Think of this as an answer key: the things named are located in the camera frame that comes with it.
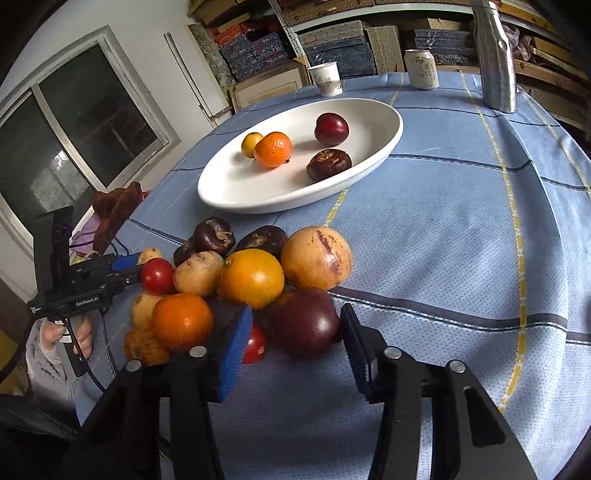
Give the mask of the person's left hand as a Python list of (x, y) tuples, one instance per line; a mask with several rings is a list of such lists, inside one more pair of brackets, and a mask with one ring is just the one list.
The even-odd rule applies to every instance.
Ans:
[[(77, 317), (80, 321), (75, 329), (78, 345), (82, 348), (83, 356), (88, 359), (92, 353), (93, 336), (90, 318), (88, 316)], [(40, 348), (44, 356), (51, 363), (60, 363), (55, 345), (66, 334), (66, 328), (62, 325), (44, 320), (40, 328)]]

